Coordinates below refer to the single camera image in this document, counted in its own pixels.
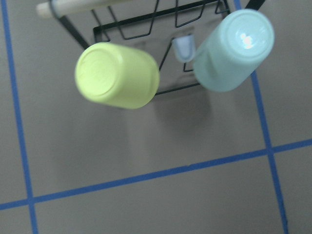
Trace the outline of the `yellow cup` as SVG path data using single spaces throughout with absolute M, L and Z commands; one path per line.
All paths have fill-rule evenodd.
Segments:
M 110 42 L 87 48 L 75 67 L 75 83 L 87 100 L 124 109 L 138 109 L 156 95 L 160 73 L 147 52 Z

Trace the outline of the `light green cup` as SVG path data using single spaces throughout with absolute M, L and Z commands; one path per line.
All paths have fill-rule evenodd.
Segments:
M 227 92 L 240 86 L 274 45 L 269 19 L 252 9 L 229 14 L 197 49 L 193 72 L 206 89 Z

